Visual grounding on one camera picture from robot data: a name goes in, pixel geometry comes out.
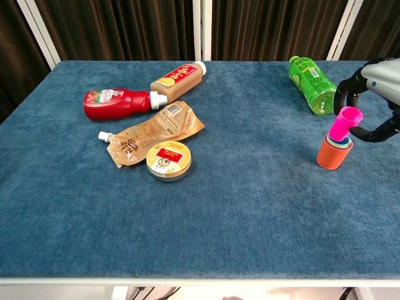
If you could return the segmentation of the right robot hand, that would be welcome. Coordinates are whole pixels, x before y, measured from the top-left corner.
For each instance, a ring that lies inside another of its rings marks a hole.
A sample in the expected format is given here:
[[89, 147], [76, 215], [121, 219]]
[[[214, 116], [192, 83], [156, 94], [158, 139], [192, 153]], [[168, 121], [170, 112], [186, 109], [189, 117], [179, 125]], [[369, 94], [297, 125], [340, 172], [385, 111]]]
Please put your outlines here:
[[334, 95], [334, 114], [344, 106], [356, 107], [359, 95], [367, 90], [386, 100], [392, 116], [373, 131], [354, 126], [349, 132], [362, 141], [380, 143], [399, 133], [399, 59], [373, 59], [341, 81]]

